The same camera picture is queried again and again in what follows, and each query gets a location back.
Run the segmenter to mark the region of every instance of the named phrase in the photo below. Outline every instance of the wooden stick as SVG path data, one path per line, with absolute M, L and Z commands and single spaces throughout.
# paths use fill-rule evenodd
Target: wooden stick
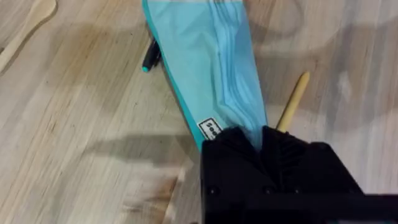
M 297 106 L 300 103 L 301 98 L 303 97 L 304 91 L 307 87 L 308 81 L 310 80 L 310 73 L 306 72 L 299 78 L 293 93 L 290 96 L 289 102 L 287 103 L 282 116 L 278 122 L 276 127 L 277 130 L 281 132 L 286 132 L 292 122 L 292 118 Z
M 36 0 L 33 3 L 22 29 L 0 53 L 0 73 L 4 71 L 24 41 L 53 15 L 57 8 L 55 0 Z

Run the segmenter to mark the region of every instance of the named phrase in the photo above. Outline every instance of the white label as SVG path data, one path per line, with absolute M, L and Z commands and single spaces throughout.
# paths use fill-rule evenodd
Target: white label
M 216 138 L 216 136 L 222 131 L 214 118 L 208 118 L 201 123 L 198 123 L 198 127 L 203 135 L 209 140 Z

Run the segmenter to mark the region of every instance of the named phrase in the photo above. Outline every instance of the wood grain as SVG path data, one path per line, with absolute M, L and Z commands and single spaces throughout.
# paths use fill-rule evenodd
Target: wood grain
M 32 3 L 0 0 L 0 45 Z M 245 3 L 270 126 L 310 71 L 290 132 L 397 193 L 398 2 Z M 141 72 L 149 42 L 140 0 L 58 1 L 0 78 L 3 223 L 200 222 L 200 155 L 162 68 Z
M 23 47 L 23 43 L 55 13 L 56 8 L 57 2 L 55 0 L 36 0 L 33 3 L 22 29 L 4 49 L 0 50 L 0 75 L 6 66 L 11 63 L 11 59 L 17 57 L 17 51 Z

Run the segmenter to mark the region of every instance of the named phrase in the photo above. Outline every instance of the turquoise bag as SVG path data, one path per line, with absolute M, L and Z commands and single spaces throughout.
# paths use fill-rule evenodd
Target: turquoise bag
M 222 129 L 239 126 L 260 150 L 267 121 L 243 2 L 142 5 L 198 148 Z

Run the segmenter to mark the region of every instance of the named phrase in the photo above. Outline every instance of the black pen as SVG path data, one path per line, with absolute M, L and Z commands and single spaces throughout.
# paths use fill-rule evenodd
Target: black pen
M 161 58 L 160 47 L 156 40 L 153 39 L 148 48 L 142 63 L 142 71 L 149 72 L 153 66 L 156 66 Z

